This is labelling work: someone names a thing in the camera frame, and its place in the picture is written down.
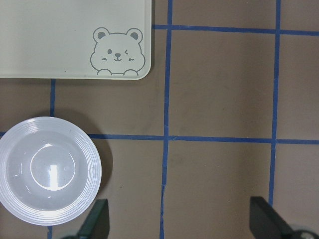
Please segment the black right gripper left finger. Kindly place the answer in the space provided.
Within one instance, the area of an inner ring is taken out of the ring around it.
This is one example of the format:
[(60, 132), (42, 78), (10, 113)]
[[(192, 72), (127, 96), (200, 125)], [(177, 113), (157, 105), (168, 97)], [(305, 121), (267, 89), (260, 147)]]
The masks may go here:
[(81, 226), (79, 239), (107, 239), (109, 235), (109, 205), (107, 199), (95, 202)]

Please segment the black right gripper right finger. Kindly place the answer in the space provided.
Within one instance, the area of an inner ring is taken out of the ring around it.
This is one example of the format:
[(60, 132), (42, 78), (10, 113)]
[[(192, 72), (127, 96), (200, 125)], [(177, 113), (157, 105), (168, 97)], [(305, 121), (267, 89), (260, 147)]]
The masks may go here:
[(260, 196), (250, 198), (249, 228), (255, 239), (296, 239), (296, 232)]

